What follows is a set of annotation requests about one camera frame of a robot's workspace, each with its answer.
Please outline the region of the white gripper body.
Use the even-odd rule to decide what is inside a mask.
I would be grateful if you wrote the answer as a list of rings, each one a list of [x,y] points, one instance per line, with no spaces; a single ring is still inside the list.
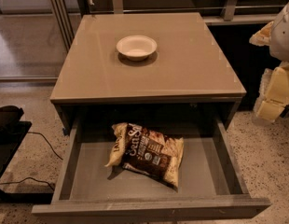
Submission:
[[[289,62],[281,62],[273,70],[265,69],[261,77],[259,94],[274,104],[289,105]]]

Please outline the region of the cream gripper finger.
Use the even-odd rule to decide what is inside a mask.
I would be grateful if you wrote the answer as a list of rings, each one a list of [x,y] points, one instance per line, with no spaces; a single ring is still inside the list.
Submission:
[[[255,103],[255,115],[269,122],[274,122],[283,110],[282,106],[264,100],[257,100]]]
[[[250,39],[249,43],[255,46],[269,46],[270,39],[271,39],[271,28],[273,25],[273,21],[266,24],[263,28],[261,28],[258,32],[253,34]]]

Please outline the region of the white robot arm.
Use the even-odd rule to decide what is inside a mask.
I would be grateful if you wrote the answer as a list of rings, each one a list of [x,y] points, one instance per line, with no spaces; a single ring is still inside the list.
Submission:
[[[269,46],[269,54],[281,61],[273,70],[265,69],[254,106],[258,119],[274,122],[289,106],[289,2],[249,42],[259,47]]]

